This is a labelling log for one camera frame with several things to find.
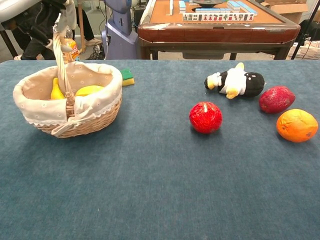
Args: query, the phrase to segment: basket handle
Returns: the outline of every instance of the basket handle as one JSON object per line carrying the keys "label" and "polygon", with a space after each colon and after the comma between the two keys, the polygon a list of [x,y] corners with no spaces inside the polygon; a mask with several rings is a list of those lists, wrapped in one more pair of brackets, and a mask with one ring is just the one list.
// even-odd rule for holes
{"label": "basket handle", "polygon": [[[65,61],[63,57],[63,53],[61,50],[61,45],[65,45],[66,41],[64,37],[56,32],[53,34],[53,53],[55,56],[55,61],[57,63],[57,77],[59,79],[59,87],[61,88],[61,83],[63,83],[63,89],[64,91],[61,91],[66,98],[66,111],[67,116],[74,115],[74,105],[75,105],[75,95],[72,92],[71,85],[68,81],[67,71],[65,68]],[[68,62],[73,62],[73,58],[71,57],[70,52],[67,52],[67,60]]]}

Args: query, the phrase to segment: stuffed penguin toy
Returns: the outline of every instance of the stuffed penguin toy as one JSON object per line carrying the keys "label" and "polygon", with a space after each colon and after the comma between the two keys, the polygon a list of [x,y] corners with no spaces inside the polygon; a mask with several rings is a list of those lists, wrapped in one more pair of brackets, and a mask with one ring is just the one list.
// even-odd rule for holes
{"label": "stuffed penguin toy", "polygon": [[235,68],[208,76],[204,85],[209,90],[217,87],[219,93],[226,94],[228,99],[233,99],[238,95],[258,96],[265,86],[264,77],[257,72],[246,72],[244,69],[244,64],[240,62]]}

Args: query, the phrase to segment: red fruit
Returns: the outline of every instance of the red fruit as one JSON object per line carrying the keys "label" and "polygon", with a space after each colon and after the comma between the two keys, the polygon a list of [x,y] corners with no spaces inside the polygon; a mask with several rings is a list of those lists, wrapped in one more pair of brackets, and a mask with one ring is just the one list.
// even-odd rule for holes
{"label": "red fruit", "polygon": [[223,115],[212,102],[201,101],[190,110],[189,120],[197,132],[210,134],[220,128]]}
{"label": "red fruit", "polygon": [[277,114],[290,107],[295,99],[295,94],[286,86],[274,86],[261,95],[259,106],[267,114]]}

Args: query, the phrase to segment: blue tablecloth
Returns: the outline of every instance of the blue tablecloth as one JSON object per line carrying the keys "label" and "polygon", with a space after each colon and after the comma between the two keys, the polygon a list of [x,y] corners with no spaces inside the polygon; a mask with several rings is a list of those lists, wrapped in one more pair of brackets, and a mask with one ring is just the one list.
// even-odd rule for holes
{"label": "blue tablecloth", "polygon": [[[115,60],[123,88],[115,122],[59,139],[26,123],[12,97],[23,77],[54,61],[0,64],[0,239],[318,240],[320,134],[292,143],[280,114],[258,99],[228,100],[204,80],[236,61]],[[320,120],[319,61],[245,61],[267,85],[296,94],[290,107]],[[219,106],[218,132],[192,130],[190,109]]]}

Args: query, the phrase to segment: sponge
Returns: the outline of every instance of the sponge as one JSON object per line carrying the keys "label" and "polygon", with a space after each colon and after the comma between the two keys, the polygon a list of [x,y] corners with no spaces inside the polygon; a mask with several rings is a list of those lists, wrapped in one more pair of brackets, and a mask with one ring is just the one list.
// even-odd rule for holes
{"label": "sponge", "polygon": [[122,74],[122,86],[128,86],[135,84],[134,76],[132,75],[130,69],[123,69],[120,71]]}

